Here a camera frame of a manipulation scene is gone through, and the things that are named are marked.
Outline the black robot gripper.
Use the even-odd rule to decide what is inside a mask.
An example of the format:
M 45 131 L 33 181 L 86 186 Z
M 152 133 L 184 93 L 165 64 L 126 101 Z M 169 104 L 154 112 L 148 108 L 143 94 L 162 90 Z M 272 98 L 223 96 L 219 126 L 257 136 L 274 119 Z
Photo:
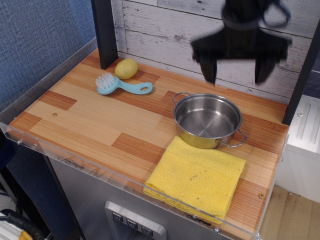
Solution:
M 280 9 L 284 22 L 268 23 L 270 28 L 285 27 L 291 19 L 289 10 L 278 0 L 227 0 L 221 10 L 224 27 L 191 42 L 192 57 L 200 63 L 206 82 L 216 84 L 217 60 L 255 59 L 255 83 L 264 83 L 276 63 L 288 56 L 289 38 L 272 35 L 259 28 L 271 5 Z

